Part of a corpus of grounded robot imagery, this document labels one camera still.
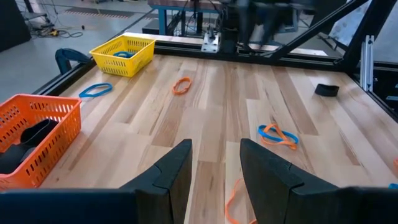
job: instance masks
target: wooden tabletop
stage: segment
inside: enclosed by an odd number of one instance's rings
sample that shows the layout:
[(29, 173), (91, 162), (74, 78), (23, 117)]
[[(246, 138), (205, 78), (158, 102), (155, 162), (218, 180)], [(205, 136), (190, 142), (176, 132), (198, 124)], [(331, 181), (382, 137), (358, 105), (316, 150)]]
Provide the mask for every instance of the wooden tabletop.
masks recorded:
[[(192, 86), (175, 96), (171, 87), (181, 77)], [(156, 55), (133, 78), (95, 67), (62, 95), (77, 97), (99, 82), (114, 90), (81, 104), (81, 133), (42, 187), (118, 188), (190, 138), (186, 223), (226, 223), (224, 205), (242, 177), (239, 142), (262, 144), (257, 127), (271, 122), (300, 142), (296, 151), (265, 147), (332, 184), (398, 182), (398, 124), (343, 73)], [(340, 86), (338, 96), (315, 95), (319, 83)], [(244, 185), (237, 194), (231, 215), (249, 223)]]

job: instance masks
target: rubber band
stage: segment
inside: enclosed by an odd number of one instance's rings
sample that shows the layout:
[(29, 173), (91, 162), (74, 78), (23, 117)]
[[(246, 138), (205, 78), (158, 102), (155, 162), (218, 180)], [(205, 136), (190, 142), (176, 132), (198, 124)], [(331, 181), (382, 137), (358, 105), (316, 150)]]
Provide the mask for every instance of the rubber band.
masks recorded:
[[(274, 136), (271, 136), (271, 135), (267, 134), (267, 132), (269, 130), (276, 132), (281, 138), (277, 138), (277, 137), (274, 137)], [(299, 143), (299, 139), (298, 139), (297, 136), (295, 136), (294, 134), (289, 133), (287, 131), (281, 131), (277, 124), (270, 124), (268, 126), (260, 125), (259, 129), (258, 129), (258, 133), (260, 134), (261, 141), (264, 144), (270, 144), (270, 145), (285, 144), (288, 147), (290, 147), (291, 149), (296, 150), (297, 149), (297, 144)]]
[[(243, 179), (240, 178), (240, 179), (238, 179), (238, 180), (235, 182), (234, 188), (232, 189), (232, 194), (231, 194), (229, 200), (227, 201), (227, 203), (225, 204), (225, 216), (226, 216), (226, 219), (227, 219), (230, 223), (232, 223), (232, 224), (239, 224), (239, 222), (238, 222), (237, 220), (235, 220), (234, 218), (232, 218), (231, 215), (229, 215), (228, 209), (229, 209), (229, 206), (231, 205), (232, 201), (233, 201), (234, 198), (235, 198), (235, 195), (236, 195), (236, 187), (238, 186), (238, 184), (240, 183), (241, 180), (243, 180)], [(250, 222), (250, 224), (255, 224), (255, 223), (257, 223), (257, 220), (253, 220), (253, 221)]]
[[(106, 89), (104, 89), (103, 91), (99, 92), (99, 93), (94, 93), (94, 94), (89, 94), (88, 92), (91, 90), (94, 90), (95, 88), (100, 88), (103, 86), (107, 86)], [(80, 98), (86, 98), (86, 97), (97, 97), (97, 96), (102, 96), (104, 94), (109, 93), (112, 90), (113, 86), (110, 83), (99, 83), (99, 84), (94, 84), (92, 86), (89, 86), (87, 89), (83, 90), (80, 94), (79, 97)]]
[(115, 54), (113, 54), (113, 56), (123, 57), (123, 58), (131, 58), (134, 55), (135, 55), (135, 53), (127, 52), (127, 51), (116, 52)]
[[(188, 85), (186, 87), (184, 87), (182, 90), (177, 90), (178, 87), (180, 86), (180, 84), (183, 82), (188, 82)], [(192, 80), (189, 77), (183, 77), (174, 84), (174, 86), (172, 88), (172, 92), (174, 95), (182, 95), (189, 90), (189, 88), (191, 87), (191, 84), (192, 84)]]

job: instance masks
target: orange rubber band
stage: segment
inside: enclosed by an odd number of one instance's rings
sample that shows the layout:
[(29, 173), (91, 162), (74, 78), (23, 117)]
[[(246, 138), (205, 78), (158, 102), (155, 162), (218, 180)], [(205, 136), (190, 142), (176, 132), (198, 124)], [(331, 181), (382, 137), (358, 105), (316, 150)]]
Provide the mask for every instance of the orange rubber band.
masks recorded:
[[(226, 216), (226, 219), (227, 219), (230, 223), (232, 223), (232, 224), (239, 224), (239, 222), (238, 222), (237, 220), (235, 220), (234, 218), (232, 218), (232, 217), (229, 215), (228, 208), (229, 208), (229, 206), (231, 205), (233, 199), (235, 198), (235, 195), (236, 195), (236, 187), (238, 186), (238, 183), (239, 183), (241, 180), (243, 180), (243, 179), (240, 178), (240, 179), (238, 179), (238, 180), (235, 182), (234, 188), (232, 189), (231, 197), (229, 198), (228, 202), (225, 204), (225, 216)], [(255, 223), (257, 223), (257, 220), (253, 220), (253, 221), (250, 222), (250, 224), (255, 224)]]
[[(184, 87), (182, 90), (177, 90), (178, 86), (183, 82), (188, 82), (188, 86)], [(189, 88), (191, 87), (191, 84), (192, 84), (192, 80), (189, 77), (183, 77), (174, 84), (174, 86), (172, 88), (172, 92), (174, 95), (182, 95), (189, 90)]]
[(279, 145), (279, 144), (284, 144), (287, 145), (288, 147), (290, 147), (293, 150), (297, 149), (297, 145), (296, 143), (290, 141), (286, 135), (280, 130), (280, 128), (278, 127), (277, 124), (270, 124), (268, 126), (266, 126), (262, 131), (264, 131), (265, 133), (268, 132), (271, 128), (275, 128), (276, 133), (283, 139), (283, 141), (280, 142), (270, 142), (268, 140), (266, 140), (263, 136), (260, 136), (262, 143), (264, 144), (270, 144), (270, 145)]

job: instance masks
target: blue rubber band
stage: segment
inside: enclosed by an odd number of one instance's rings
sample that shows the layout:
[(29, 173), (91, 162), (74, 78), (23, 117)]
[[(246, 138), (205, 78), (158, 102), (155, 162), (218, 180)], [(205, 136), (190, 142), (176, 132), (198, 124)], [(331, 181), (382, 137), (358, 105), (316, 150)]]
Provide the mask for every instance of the blue rubber band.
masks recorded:
[[(263, 131), (264, 128), (266, 128), (266, 125), (260, 125), (260, 126), (259, 126), (259, 129), (258, 129), (258, 132), (259, 132), (259, 134), (260, 134), (262, 137), (267, 138), (267, 139), (270, 139), (270, 140), (273, 140), (273, 141), (275, 141), (275, 142), (281, 142), (281, 141), (283, 141), (283, 139), (281, 139), (281, 138), (278, 138), (278, 137), (275, 137), (275, 136), (271, 136), (271, 135), (265, 133), (265, 132)], [(275, 128), (270, 128), (270, 130), (273, 131), (273, 132), (276, 132), (276, 129), (275, 129)], [(286, 135), (287, 137), (293, 139), (294, 144), (298, 144), (298, 143), (299, 143), (299, 138), (298, 138), (297, 136), (295, 136), (294, 134), (292, 134), (292, 133), (290, 133), (290, 132), (287, 132), (287, 131), (282, 131), (282, 133), (283, 133), (284, 135)]]
[[(103, 87), (103, 86), (107, 86), (108, 88), (106, 88), (105, 90), (99, 92), (99, 93), (94, 93), (94, 94), (89, 94), (87, 92), (94, 90), (95, 88), (99, 88), (99, 87)], [(99, 83), (99, 84), (94, 84), (90, 87), (88, 87), (87, 89), (83, 90), (80, 94), (79, 97), (80, 98), (85, 98), (85, 97), (97, 97), (97, 96), (102, 96), (104, 94), (109, 93), (112, 90), (113, 86), (110, 83)]]
[(113, 54), (113, 56), (124, 57), (124, 58), (131, 58), (134, 55), (135, 55), (135, 53), (125, 52), (125, 51), (116, 52), (115, 54)]

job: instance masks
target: blue object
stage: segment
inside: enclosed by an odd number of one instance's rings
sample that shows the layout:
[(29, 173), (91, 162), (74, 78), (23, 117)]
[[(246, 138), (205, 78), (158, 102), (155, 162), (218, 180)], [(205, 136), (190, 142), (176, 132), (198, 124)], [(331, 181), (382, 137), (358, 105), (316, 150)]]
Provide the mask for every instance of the blue object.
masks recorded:
[[(99, 88), (99, 87), (103, 87), (103, 86), (107, 86), (108, 88), (106, 88), (105, 90), (99, 92), (99, 93), (94, 93), (94, 94), (89, 94), (88, 92), (91, 90), (94, 90), (95, 88)], [(85, 97), (97, 97), (97, 96), (102, 96), (104, 94), (107, 94), (108, 92), (110, 92), (112, 90), (113, 86), (110, 83), (99, 83), (99, 84), (94, 84), (90, 87), (88, 87), (87, 89), (83, 90), (80, 94), (79, 97), (80, 98), (85, 98)]]
[(398, 184), (390, 184), (389, 189), (398, 189)]
[(72, 69), (70, 65), (71, 60), (79, 63), (91, 62), (91, 59), (87, 55), (73, 49), (58, 49), (55, 52), (55, 60), (62, 75)]
[(113, 54), (113, 56), (117, 56), (117, 57), (124, 57), (124, 58), (131, 58), (132, 56), (134, 56), (135, 53), (131, 53), (131, 52), (116, 52), (115, 54)]
[[(262, 137), (267, 138), (267, 139), (270, 139), (270, 140), (273, 140), (273, 141), (276, 141), (276, 142), (281, 142), (281, 141), (283, 141), (283, 139), (281, 139), (281, 138), (274, 137), (274, 136), (270, 136), (269, 134), (267, 134), (267, 133), (265, 133), (264, 131), (262, 131), (264, 128), (266, 128), (266, 125), (260, 125), (260, 126), (259, 126), (259, 130), (258, 130), (259, 134), (260, 134)], [(276, 129), (275, 129), (275, 128), (271, 128), (271, 131), (276, 132)], [(282, 133), (284, 133), (287, 137), (293, 139), (294, 144), (298, 144), (298, 143), (299, 143), (298, 137), (295, 136), (294, 134), (292, 134), (292, 133), (290, 133), (290, 132), (287, 132), (287, 131), (282, 131)]]

